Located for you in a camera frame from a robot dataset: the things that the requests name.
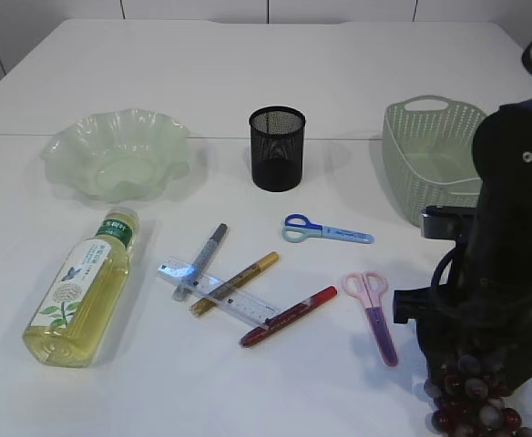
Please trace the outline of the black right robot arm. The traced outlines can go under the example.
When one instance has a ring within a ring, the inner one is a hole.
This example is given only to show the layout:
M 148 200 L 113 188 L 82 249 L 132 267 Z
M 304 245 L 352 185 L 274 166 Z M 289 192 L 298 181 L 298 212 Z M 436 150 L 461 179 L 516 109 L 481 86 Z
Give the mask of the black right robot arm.
M 425 208 L 423 236 L 454 246 L 427 287 L 394 293 L 394 321 L 415 321 L 431 382 L 469 354 L 514 390 L 532 378 L 532 98 L 488 116 L 472 157 L 477 204 Z

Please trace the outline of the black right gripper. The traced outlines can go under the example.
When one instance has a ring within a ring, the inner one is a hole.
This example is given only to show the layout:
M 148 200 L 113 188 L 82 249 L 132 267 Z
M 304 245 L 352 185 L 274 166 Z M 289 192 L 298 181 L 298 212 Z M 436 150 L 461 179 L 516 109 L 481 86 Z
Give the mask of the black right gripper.
M 491 322 L 477 326 L 444 315 L 425 287 L 395 291 L 393 317 L 399 324 L 415 321 L 428 380 L 435 385 L 443 382 L 445 372 L 464 354 L 483 360 L 483 368 L 501 371 L 510 391 L 532 379 L 532 305 L 504 319 L 494 315 L 496 326 Z

